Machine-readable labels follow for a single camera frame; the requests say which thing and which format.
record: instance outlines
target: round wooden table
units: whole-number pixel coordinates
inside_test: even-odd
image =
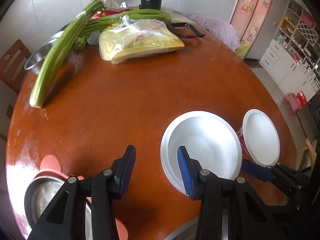
[[[88,46],[65,61],[42,109],[29,105],[36,79],[29,74],[14,108],[6,155],[10,200],[25,237],[30,232],[25,190],[46,155],[55,155],[65,174],[88,178],[110,168],[129,144],[137,157],[128,193],[113,201],[129,239],[163,240],[198,216],[200,202],[176,190],[160,162],[162,135],[185,112],[212,112],[237,131],[249,109],[260,109],[279,133],[279,162],[295,167],[293,139],[265,87],[236,54],[206,34],[184,39],[185,48],[177,52],[119,65],[103,61],[98,47]],[[285,204],[272,184],[243,176],[266,204]]]

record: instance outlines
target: white cabinet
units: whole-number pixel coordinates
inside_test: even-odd
[[[265,55],[267,55],[273,63],[277,63],[278,59],[280,58],[280,56],[270,47],[267,48]]]
[[[281,47],[281,45],[275,39],[272,39],[269,47],[273,49],[279,56],[281,56],[284,52],[284,48]]]
[[[275,64],[273,63],[273,61],[266,55],[266,54],[263,54],[261,60],[259,61],[259,63],[266,67],[268,70],[271,70]]]
[[[295,63],[286,77],[280,83],[280,86],[286,94],[293,93],[305,81],[306,76],[300,67]]]
[[[283,94],[302,91],[309,101],[318,91],[313,83],[316,74],[304,73],[291,55],[276,41],[272,40],[259,63],[269,73]]]
[[[305,80],[295,91],[295,94],[298,94],[300,91],[304,93],[307,101],[309,101],[315,94],[315,90],[313,89],[309,80]]]
[[[270,70],[271,74],[276,78],[278,83],[281,83],[290,70],[294,68],[295,61],[289,53],[284,52],[275,66]]]

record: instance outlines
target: celery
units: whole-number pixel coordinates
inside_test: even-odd
[[[121,22],[121,18],[128,15],[133,20],[156,19],[165,23],[171,22],[171,16],[163,11],[155,9],[138,9],[101,18],[93,19],[86,24],[79,34],[79,38],[74,44],[77,50],[84,49],[86,46],[86,36],[96,31],[103,31],[111,24]]]
[[[92,15],[98,10],[102,10],[103,7],[103,3],[99,0],[94,0],[88,4],[84,12],[79,14],[76,19],[68,25],[61,37],[51,48],[42,64],[40,73],[31,92],[29,103],[32,107],[41,108],[43,106],[58,70],[81,30],[91,19]]]

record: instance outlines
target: white bowl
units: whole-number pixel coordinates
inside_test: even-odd
[[[191,159],[220,178],[235,179],[241,168],[242,152],[233,128],[221,117],[204,111],[182,114],[165,130],[161,141],[161,163],[167,178],[185,194],[177,150],[185,146]]]
[[[242,128],[252,160],[264,167],[275,165],[280,155],[280,140],[270,118],[260,110],[251,109],[244,115]]]

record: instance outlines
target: white drawer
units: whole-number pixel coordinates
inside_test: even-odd
[[[284,48],[282,48],[281,45],[278,42],[276,42],[276,40],[274,39],[272,39],[269,47],[273,49],[276,52],[276,54],[278,54],[279,56],[281,56],[282,53],[284,52]]]
[[[266,67],[267,69],[271,70],[274,67],[273,61],[266,55],[263,54],[262,58],[260,59],[259,63]]]
[[[280,58],[280,56],[270,47],[267,48],[264,54],[266,54],[273,63],[277,63],[278,59]]]

